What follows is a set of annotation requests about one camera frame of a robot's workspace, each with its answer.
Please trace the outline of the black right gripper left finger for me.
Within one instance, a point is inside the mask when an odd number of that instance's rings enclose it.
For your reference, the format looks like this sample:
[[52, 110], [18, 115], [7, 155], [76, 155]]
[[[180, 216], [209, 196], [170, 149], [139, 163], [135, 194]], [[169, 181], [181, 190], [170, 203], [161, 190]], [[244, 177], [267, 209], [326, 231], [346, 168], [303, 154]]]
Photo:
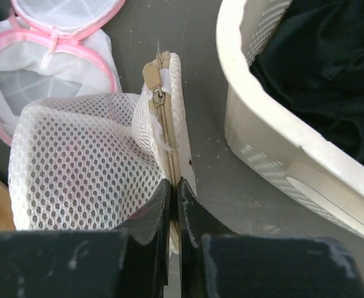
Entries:
[[0, 233], [0, 297], [162, 297], [171, 185], [108, 231]]

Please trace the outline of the white mesh laundry bag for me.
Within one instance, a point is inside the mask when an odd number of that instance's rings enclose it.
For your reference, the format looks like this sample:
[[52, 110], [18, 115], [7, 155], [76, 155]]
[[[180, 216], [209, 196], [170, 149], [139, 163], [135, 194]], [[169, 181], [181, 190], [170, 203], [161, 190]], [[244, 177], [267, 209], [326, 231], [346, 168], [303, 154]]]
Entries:
[[182, 65], [162, 52], [140, 94], [49, 97], [27, 105], [12, 139], [9, 192], [18, 230], [110, 230], [161, 180], [195, 188]]

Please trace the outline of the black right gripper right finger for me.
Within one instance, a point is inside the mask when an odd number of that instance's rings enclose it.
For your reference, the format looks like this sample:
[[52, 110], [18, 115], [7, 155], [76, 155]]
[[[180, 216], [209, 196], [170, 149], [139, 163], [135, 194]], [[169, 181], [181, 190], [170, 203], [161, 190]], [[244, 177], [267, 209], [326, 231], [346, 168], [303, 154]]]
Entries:
[[239, 235], [177, 188], [182, 297], [364, 297], [350, 252], [326, 237]]

